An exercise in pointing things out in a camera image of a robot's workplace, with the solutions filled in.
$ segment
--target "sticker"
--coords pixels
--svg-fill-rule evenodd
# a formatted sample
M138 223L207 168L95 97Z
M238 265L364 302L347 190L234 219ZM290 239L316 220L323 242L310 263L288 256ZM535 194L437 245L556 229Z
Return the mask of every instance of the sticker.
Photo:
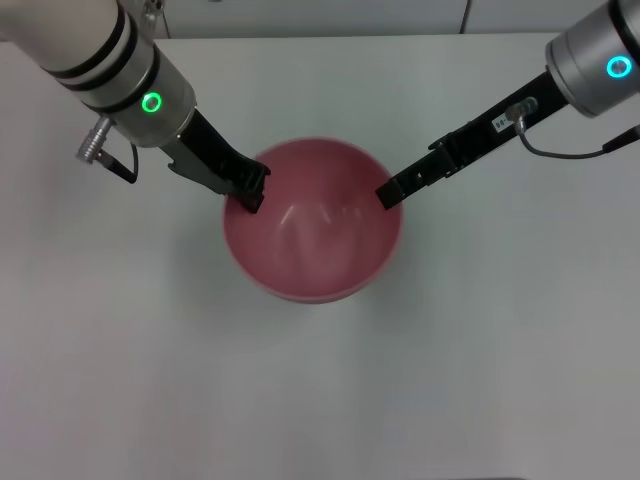
M498 133L513 125L513 122L511 120L507 120L507 116L504 113L499 117L494 118L491 123L493 123L493 128L495 128Z

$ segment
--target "black cable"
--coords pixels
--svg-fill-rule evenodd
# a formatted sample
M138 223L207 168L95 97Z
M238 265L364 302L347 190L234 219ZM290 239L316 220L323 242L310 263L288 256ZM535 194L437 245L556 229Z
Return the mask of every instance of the black cable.
M133 182L138 180L138 147L133 143L131 144L131 153L133 153Z
M117 175L125 182L133 184L138 180L138 149L133 143L131 144L131 153L133 153L133 172L104 150L100 150L98 161L111 173Z
M467 0L467 4L464 7L464 13L462 14L462 22L460 23L460 30L458 33L465 33L467 30L467 22L469 21L469 13L471 12L471 2L473 0Z
M534 155L538 155L540 157L562 158L562 159L565 159L565 160L583 160L585 158L599 157L601 155L604 155L605 153L608 153L608 152L605 152L604 150L598 150L597 152L583 153L583 154L577 154L577 155L570 155L570 154L566 154L566 153L545 152L545 151L538 150L537 148L533 147L529 143L529 140L527 140L527 137L525 136L524 133L519 133L518 136L520 137L520 141L522 142L522 144L524 145L524 147L527 150L529 150Z

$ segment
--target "pink bowl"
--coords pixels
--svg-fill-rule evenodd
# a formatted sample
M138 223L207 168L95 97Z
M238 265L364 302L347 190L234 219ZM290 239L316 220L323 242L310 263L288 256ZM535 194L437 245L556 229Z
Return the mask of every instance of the pink bowl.
M271 169L250 214L229 198L224 232L236 261L268 292L305 303L339 300L373 280L400 238L402 209L375 189L389 173L369 154L325 138L293 140L259 154Z

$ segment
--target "white table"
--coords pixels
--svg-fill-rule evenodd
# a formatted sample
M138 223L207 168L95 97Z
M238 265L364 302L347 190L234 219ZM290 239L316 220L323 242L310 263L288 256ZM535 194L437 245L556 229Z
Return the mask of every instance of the white table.
M326 135L397 172L538 75L550 38L160 47L241 152ZM512 141L406 202L378 281L305 306L243 277L221 197L159 150L133 187L80 165L93 114L11 45L0 72L3 480L637 477L638 147ZM530 139L590 151L639 105Z

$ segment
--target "bowl rim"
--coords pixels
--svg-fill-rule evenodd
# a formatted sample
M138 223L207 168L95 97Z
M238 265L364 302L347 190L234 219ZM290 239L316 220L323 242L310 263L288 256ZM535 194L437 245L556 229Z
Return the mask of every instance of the bowl rim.
M367 152L363 148L358 147L357 145L354 145L354 144L352 144L350 142L347 142L345 140L340 140L340 139L331 138L331 137L323 137L323 136L297 137L297 138L293 138L291 140L285 140L285 141L276 143L275 145L267 148L266 150L262 150L261 152L259 152L255 156L253 156L252 158L256 158L257 159L258 157L260 157L262 155L266 155L267 153L270 153L272 150L280 148L280 147L282 147L284 145L289 145L289 144L295 143L295 142L304 142L304 141L313 141L313 140L323 140L323 141L327 141L327 142L331 142L331 143L337 143L337 144L352 148L354 150L357 150L360 153L362 153L363 155L365 155L366 157L368 157L371 161L373 161L373 163L375 165L377 165L378 168L380 168L388 176L388 178L392 178L392 175L391 175L391 173L389 173L387 168L382 163L380 163L369 152ZM224 232L224 241L227 244L227 249L231 253L231 256L233 257L233 259L236 262L236 264L240 267L240 270L242 270L244 275L246 277L248 277L254 284L258 285L263 290L266 290L271 295L275 295L276 297L280 297L280 298L283 298L285 300L290 300L290 301L298 302L298 303L318 303L318 304L320 304L320 303L336 302L338 300L342 300L343 298L347 298L350 295L353 295L354 293L356 293L359 290L362 290L369 283L371 283L378 275L380 275L380 273L389 265L391 260L393 260L393 258L395 257L396 251L398 250L398 247L400 245L400 238L402 237L402 232L404 230L404 208L402 206L402 203L400 203L400 204L398 204L398 205L393 207L394 209L398 209L400 211L400 224L398 225L398 229L396 231L396 235L395 235L395 238L393 240L393 245L389 249L389 252L387 253L386 258L382 261L382 263L370 275L365 277L362 281L358 282L356 285L354 285L354 286L352 286L350 288L345 288L343 290L337 291L336 293L327 294L327 295L290 295L290 294L283 293L283 292L281 292L279 290L276 290L276 289L274 289L274 288L262 283L252 273L250 273L247 270L247 268L242 264L242 262L238 259L238 257L234 253L233 249L231 248L231 244L229 243L229 232L227 231L227 222L225 221L226 218L227 218L227 210L228 210L228 206L229 206L229 200L230 200L229 196L228 195L225 196L223 210L222 210L222 230Z

